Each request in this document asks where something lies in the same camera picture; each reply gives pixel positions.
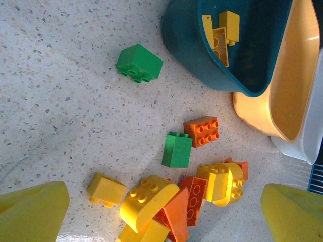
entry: white floor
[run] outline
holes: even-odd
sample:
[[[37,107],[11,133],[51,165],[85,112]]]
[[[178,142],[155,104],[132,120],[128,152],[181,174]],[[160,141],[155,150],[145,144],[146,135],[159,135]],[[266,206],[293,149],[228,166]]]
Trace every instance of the white floor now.
[[[57,241],[115,241],[119,207],[88,201],[96,171],[128,189],[152,174],[178,182],[202,164],[249,161],[244,197],[204,201],[189,241],[271,241],[260,206],[266,183],[306,188],[311,167],[285,157],[163,46],[167,0],[0,0],[0,193],[62,180],[70,206]],[[164,60],[160,78],[121,76],[120,51],[140,43]],[[161,165],[165,136],[183,121],[217,116],[219,140],[193,149],[189,169]]]

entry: yellow foam piece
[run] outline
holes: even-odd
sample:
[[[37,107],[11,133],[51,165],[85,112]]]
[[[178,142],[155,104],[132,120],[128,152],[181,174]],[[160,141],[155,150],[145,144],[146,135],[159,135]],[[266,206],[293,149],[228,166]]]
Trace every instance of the yellow foam piece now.
[[[120,216],[138,233],[178,191],[176,184],[152,175],[126,196]]]
[[[261,206],[274,241],[323,241],[323,195],[267,184]]]
[[[231,11],[219,14],[219,28],[225,27],[227,31],[227,44],[233,46],[239,42],[240,16]]]
[[[216,168],[214,165],[204,165],[197,169],[198,178],[207,179],[204,199],[209,202],[224,199],[228,182],[228,167]]]
[[[211,49],[214,49],[214,40],[213,40],[213,26],[212,26],[212,16],[211,15],[202,15],[203,27],[205,35],[210,45]]]
[[[102,200],[103,205],[108,208],[112,207],[113,204],[119,205],[126,191],[125,185],[100,173],[94,174],[87,188],[91,202],[98,203]]]
[[[133,231],[128,225],[122,230],[119,242],[164,242],[170,230],[151,219],[139,233]]]
[[[55,242],[68,205],[61,181],[0,195],[0,241]]]

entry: blue grate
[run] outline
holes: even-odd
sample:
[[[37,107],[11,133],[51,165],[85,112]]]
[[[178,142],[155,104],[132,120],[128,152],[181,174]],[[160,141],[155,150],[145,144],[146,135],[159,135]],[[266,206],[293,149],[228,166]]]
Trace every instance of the blue grate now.
[[[318,158],[312,167],[311,177],[308,183],[308,191],[323,194],[323,141]]]

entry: orange sloped brick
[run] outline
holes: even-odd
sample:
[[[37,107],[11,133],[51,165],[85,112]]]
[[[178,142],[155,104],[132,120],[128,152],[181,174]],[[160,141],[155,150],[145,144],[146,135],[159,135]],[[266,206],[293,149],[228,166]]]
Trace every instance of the orange sloped brick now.
[[[184,187],[156,214],[155,219],[170,229],[167,238],[172,242],[185,242],[188,237],[186,213],[188,188]]]
[[[187,226],[196,226],[198,215],[200,213],[200,208],[202,206],[202,201],[207,186],[207,180],[197,177],[186,177],[180,183],[179,187],[182,189],[184,187],[188,188],[189,197],[187,204]]]
[[[224,163],[235,163],[238,166],[240,166],[240,168],[242,169],[242,172],[243,172],[243,179],[245,181],[248,180],[248,178],[249,178],[249,172],[248,172],[248,170],[249,170],[249,163],[248,163],[248,161],[245,161],[245,162],[236,162],[236,161],[233,161],[232,158],[230,157],[230,158],[226,159],[224,161]]]
[[[193,139],[192,147],[198,148],[202,145],[217,140],[219,121],[216,117],[202,117],[184,123],[184,133]]]

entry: plastic container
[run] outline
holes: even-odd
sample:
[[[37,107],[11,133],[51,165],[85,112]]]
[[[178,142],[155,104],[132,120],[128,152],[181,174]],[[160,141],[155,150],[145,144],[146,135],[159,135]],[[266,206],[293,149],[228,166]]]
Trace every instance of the plastic container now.
[[[210,88],[256,97],[273,74],[292,0],[171,0],[161,21],[166,48]],[[229,67],[208,44],[202,15],[240,15],[240,41],[229,47]]]
[[[271,137],[276,147],[287,156],[307,161],[313,165],[323,139],[323,51],[320,51],[311,97],[302,130],[292,144],[281,138]]]
[[[260,97],[234,93],[237,115],[261,132],[293,143],[302,128],[318,53],[312,1],[293,1],[271,83]]]

